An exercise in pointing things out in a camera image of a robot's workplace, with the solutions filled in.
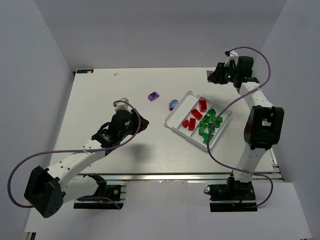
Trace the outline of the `purple paw print lego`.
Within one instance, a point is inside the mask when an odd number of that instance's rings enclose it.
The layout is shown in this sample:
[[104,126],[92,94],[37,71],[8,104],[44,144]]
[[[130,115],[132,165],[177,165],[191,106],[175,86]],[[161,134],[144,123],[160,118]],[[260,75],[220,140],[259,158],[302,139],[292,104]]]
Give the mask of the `purple paw print lego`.
[[172,111],[178,103],[179,101],[177,99],[173,99],[172,101],[170,101],[168,105],[169,110]]

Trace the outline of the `purple arch lego brick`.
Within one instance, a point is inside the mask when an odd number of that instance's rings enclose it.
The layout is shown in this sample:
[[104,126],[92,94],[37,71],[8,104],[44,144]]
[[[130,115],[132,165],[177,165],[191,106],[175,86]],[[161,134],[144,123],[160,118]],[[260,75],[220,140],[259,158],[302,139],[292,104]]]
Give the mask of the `purple arch lego brick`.
[[150,93],[147,98],[148,98],[149,101],[152,102],[155,99],[157,99],[159,96],[160,95],[156,91],[154,91],[154,92]]

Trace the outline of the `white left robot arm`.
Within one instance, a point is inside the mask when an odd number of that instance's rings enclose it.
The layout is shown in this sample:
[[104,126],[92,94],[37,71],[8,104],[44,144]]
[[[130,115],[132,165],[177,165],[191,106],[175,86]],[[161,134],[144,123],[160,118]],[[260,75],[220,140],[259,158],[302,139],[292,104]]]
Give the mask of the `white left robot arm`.
[[96,173],[86,174],[81,179],[75,179],[75,176],[118,148],[127,136],[144,131],[148,125],[149,121],[134,110],[118,110],[80,152],[72,153],[49,167],[34,168],[26,186],[25,199],[44,218],[53,216],[63,204],[72,200],[115,204],[118,199],[107,188],[102,176]]

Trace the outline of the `small red lego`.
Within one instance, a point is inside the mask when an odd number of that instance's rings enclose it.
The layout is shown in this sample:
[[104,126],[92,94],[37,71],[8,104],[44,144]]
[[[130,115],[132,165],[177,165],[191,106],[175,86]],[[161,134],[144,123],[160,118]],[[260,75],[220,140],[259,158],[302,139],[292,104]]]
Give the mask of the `small red lego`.
[[184,128],[187,128],[188,126],[189,126],[189,120],[188,119],[186,119],[186,120],[184,120],[183,122],[182,122],[182,126],[184,127]]

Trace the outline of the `green 2x4 lego plate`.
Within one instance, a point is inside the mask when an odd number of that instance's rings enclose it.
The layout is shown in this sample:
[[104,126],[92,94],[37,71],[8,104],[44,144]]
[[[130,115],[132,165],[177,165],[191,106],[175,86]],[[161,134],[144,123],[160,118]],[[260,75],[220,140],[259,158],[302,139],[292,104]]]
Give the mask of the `green 2x4 lego plate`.
[[215,121],[214,127],[219,128],[223,123],[223,118],[222,117],[214,117],[213,121]]

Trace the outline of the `red and green lego stack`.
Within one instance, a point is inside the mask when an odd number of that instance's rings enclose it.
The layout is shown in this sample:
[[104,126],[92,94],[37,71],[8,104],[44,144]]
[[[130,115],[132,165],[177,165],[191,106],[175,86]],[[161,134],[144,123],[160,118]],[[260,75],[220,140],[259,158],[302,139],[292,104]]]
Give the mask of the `red and green lego stack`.
[[189,125],[188,125],[188,130],[193,131],[196,127],[196,119],[195,118],[190,118],[189,119]]

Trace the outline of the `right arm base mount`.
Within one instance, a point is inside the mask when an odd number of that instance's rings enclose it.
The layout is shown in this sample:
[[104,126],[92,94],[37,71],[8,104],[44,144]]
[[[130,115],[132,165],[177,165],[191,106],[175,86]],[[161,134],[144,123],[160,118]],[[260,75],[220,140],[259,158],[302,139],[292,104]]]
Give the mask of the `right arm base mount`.
[[252,182],[240,182],[230,176],[225,184],[209,184],[203,190],[209,196],[212,213],[256,212]]

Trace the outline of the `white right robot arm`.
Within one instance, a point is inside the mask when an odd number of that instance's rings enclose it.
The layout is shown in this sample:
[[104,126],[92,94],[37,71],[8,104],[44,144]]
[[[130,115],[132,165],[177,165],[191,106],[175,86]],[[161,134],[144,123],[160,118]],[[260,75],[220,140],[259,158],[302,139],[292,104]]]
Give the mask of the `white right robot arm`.
[[226,62],[219,62],[207,76],[209,83],[232,83],[250,109],[243,133],[245,147],[236,170],[232,171],[236,185],[252,181],[261,158],[279,142],[284,119],[284,109],[267,100],[258,79],[252,76],[253,64],[252,57],[237,56],[232,51]]

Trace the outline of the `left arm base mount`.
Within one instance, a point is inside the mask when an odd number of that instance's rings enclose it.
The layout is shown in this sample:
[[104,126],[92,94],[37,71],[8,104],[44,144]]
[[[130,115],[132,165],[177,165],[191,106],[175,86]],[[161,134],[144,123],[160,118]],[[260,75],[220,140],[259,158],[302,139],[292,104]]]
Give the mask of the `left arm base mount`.
[[127,187],[108,184],[100,175],[87,174],[83,179],[93,180],[97,187],[93,194],[86,194],[74,200],[73,208],[81,210],[121,210],[126,199]]

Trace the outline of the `red lego brick top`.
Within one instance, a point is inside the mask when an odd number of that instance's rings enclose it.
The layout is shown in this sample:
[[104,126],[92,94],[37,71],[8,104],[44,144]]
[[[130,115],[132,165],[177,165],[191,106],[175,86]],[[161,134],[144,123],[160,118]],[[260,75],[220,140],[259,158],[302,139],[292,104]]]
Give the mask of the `red lego brick top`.
[[197,119],[200,120],[202,119],[203,115],[197,110],[197,109],[193,109],[191,111],[191,114]]

